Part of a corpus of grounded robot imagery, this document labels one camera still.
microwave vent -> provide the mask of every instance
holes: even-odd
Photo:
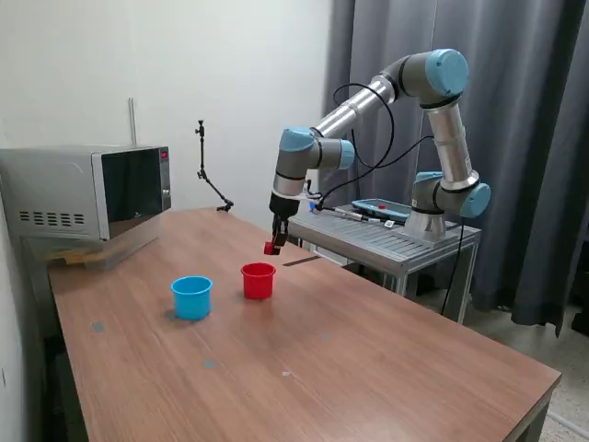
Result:
[[[32,223],[35,226],[73,227],[83,226],[86,222],[83,214],[58,214],[57,212],[29,212],[21,210],[18,219],[23,223]]]

red cup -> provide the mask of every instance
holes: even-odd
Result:
[[[243,296],[247,299],[266,299],[272,296],[272,280],[276,269],[267,262],[253,262],[241,268]]]

gray dot marker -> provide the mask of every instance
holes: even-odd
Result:
[[[102,333],[104,331],[104,325],[102,325],[102,322],[92,322],[92,330],[96,333]]]

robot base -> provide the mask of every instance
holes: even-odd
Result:
[[[407,239],[435,249],[452,242],[454,235],[446,234],[444,214],[431,215],[411,210],[404,227],[391,232],[395,237]]]

white wall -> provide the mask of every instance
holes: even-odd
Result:
[[[6,145],[0,120],[0,147]],[[0,441],[37,440],[40,361],[31,304],[20,279],[0,196]]]
[[[218,205],[270,228],[268,203],[286,125],[321,116],[330,0],[131,0],[142,143],[168,144],[175,207]]]
[[[0,115],[13,146],[169,145],[174,208],[218,205],[270,228],[278,141],[321,116],[331,0],[19,0],[0,3]],[[255,167],[246,167],[254,163]]]

